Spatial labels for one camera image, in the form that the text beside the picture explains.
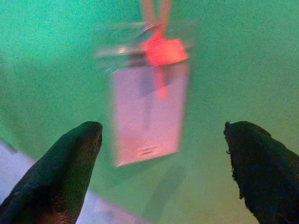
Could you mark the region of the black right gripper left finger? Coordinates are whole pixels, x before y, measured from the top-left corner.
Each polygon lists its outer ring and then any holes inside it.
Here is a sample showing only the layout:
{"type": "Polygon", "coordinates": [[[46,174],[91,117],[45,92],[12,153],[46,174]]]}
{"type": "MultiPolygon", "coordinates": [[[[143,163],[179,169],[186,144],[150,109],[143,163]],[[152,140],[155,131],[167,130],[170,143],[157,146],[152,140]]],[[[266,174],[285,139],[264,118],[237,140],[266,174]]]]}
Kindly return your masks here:
{"type": "Polygon", "coordinates": [[[0,205],[2,224],[74,224],[102,144],[103,126],[87,121],[63,134],[0,205]]]}

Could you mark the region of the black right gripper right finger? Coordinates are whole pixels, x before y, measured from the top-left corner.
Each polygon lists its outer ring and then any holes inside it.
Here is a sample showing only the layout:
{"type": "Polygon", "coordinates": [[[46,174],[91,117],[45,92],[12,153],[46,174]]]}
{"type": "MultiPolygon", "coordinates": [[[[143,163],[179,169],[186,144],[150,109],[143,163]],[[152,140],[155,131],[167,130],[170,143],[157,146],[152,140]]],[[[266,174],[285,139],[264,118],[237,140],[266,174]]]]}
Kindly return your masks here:
{"type": "Polygon", "coordinates": [[[260,224],[299,222],[299,156],[262,127],[225,123],[232,177],[239,198],[260,224]]]}

